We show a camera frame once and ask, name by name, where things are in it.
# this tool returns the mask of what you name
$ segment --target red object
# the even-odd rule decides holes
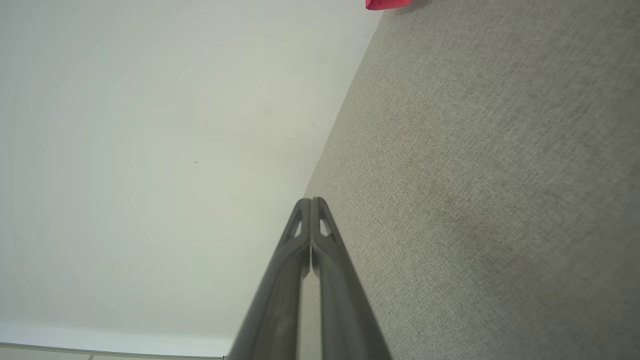
[[[411,0],[366,0],[367,9],[369,10],[386,10],[393,8],[401,8],[411,4]]]

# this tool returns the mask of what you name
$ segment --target white wall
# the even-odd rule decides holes
[[[0,342],[224,355],[380,15],[0,1]]]

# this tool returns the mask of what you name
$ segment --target gray carpet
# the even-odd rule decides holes
[[[384,14],[307,196],[396,360],[640,358],[639,89],[638,0]]]

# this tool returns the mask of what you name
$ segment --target carpet texture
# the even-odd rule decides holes
[[[640,358],[639,89],[637,0],[384,14],[306,196],[396,360]]]

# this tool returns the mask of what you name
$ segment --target carpeted floor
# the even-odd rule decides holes
[[[640,2],[387,11],[308,186],[396,360],[640,358]],[[301,358],[319,359],[319,290]]]

